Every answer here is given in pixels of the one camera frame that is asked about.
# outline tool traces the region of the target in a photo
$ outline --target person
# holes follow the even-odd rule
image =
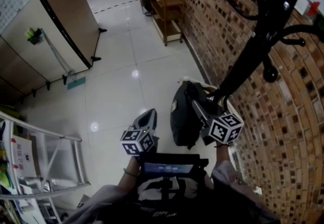
[[[103,186],[64,223],[145,219],[280,223],[234,169],[228,145],[216,144],[216,158],[212,179],[203,170],[192,178],[170,178],[168,199],[162,200],[163,178],[141,178],[140,164],[132,157],[117,186]]]

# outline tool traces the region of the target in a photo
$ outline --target coat rack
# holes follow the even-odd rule
[[[287,39],[284,37],[296,32],[306,32],[317,35],[320,41],[324,42],[324,32],[315,26],[294,25],[284,28],[297,0],[256,0],[258,14],[252,16],[246,15],[234,0],[226,1],[242,17],[257,21],[257,25],[237,61],[220,84],[220,88],[208,95],[214,97],[215,103],[224,98],[225,110],[227,110],[228,97],[244,83],[262,62],[264,65],[263,78],[269,83],[276,81],[278,71],[271,64],[268,53],[278,41],[287,45],[305,46],[303,38]]]

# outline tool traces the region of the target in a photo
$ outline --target wooden cart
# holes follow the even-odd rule
[[[151,0],[153,23],[165,46],[174,40],[182,42],[184,2],[185,0]]]

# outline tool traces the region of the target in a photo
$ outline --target backpack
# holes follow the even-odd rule
[[[191,105],[193,99],[204,104],[207,95],[200,83],[184,81],[177,90],[171,107],[170,124],[174,142],[177,146],[187,146],[188,149],[195,145],[203,125]]]

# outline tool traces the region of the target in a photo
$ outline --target tiled floor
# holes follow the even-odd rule
[[[83,161],[92,185],[59,198],[72,208],[83,193],[92,195],[102,185],[118,183],[129,160],[119,140],[145,109],[157,110],[159,152],[200,153],[210,160],[209,173],[216,160],[213,145],[205,147],[199,139],[188,151],[177,147],[172,138],[170,107],[178,80],[189,76],[203,81],[188,47],[178,41],[165,47],[139,1],[128,1],[88,0],[94,11],[113,6],[95,14],[99,25],[108,30],[100,35],[96,51],[102,60],[78,74],[78,78],[86,76],[86,84],[67,90],[62,81],[55,82],[49,92],[37,91],[36,98],[29,97],[21,108],[28,122],[83,139]],[[96,132],[93,123],[98,124]]]

